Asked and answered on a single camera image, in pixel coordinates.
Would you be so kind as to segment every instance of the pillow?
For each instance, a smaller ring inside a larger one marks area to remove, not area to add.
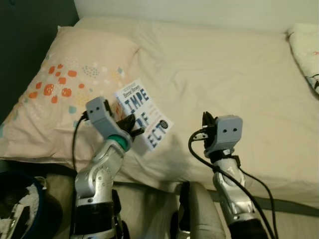
[[[104,96],[115,105],[114,92],[131,82],[126,71],[138,48],[111,33],[60,28],[40,71],[0,126],[0,157],[69,162],[72,134],[85,104]],[[88,122],[79,134],[83,131],[89,138],[79,139],[83,144],[100,140]],[[87,160],[91,154],[81,152]]]

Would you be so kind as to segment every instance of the white book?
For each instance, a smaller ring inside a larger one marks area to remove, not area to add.
[[[154,150],[163,141],[173,126],[170,121],[154,104],[139,79],[126,85],[115,93],[124,115],[134,114],[135,127],[143,127],[145,132],[141,135],[148,149]],[[116,110],[117,117],[123,117],[121,110]]]

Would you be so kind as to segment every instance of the pillowcase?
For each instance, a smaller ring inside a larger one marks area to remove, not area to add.
[[[126,71],[138,49],[111,33],[60,28],[40,71],[0,126],[0,157],[70,162],[72,134],[85,104],[104,96],[115,106],[115,91],[131,82]],[[81,137],[84,131],[87,137]],[[101,140],[88,121],[79,134],[80,145]],[[79,151],[82,158],[91,159],[92,150]]]

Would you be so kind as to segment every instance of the beige bed sheet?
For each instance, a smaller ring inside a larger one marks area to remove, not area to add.
[[[174,127],[154,152],[135,143],[118,181],[174,191],[181,181],[213,189],[212,172],[187,148],[203,111],[239,115],[235,153],[275,198],[319,207],[319,100],[300,73],[283,34],[85,17],[75,27],[128,37],[141,46],[131,67]],[[195,144],[202,155],[202,143]],[[252,194],[267,197],[247,179]]]

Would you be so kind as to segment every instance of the orange polka dots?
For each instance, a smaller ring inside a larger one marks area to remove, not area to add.
[[[51,99],[52,104],[56,104],[58,102],[58,96],[53,96]]]
[[[66,83],[66,78],[65,78],[65,77],[60,77],[59,80],[58,80],[58,83],[59,83],[59,84],[62,84],[62,85],[65,85],[65,83]]]
[[[64,97],[70,97],[72,90],[70,88],[63,88],[61,95]]]
[[[47,85],[44,87],[43,94],[44,94],[45,96],[50,96],[50,95],[52,94],[53,88],[54,88],[54,85],[53,85],[53,84],[47,84]]]
[[[72,71],[72,70],[68,71],[68,76],[76,77],[76,74],[77,74],[76,71]]]
[[[38,90],[40,89],[42,86],[42,82],[36,83],[35,88]]]
[[[54,72],[54,69],[55,69],[55,67],[51,66],[50,69],[49,69],[49,74],[52,74]]]
[[[32,92],[29,94],[30,99],[35,99],[38,96],[38,92]]]

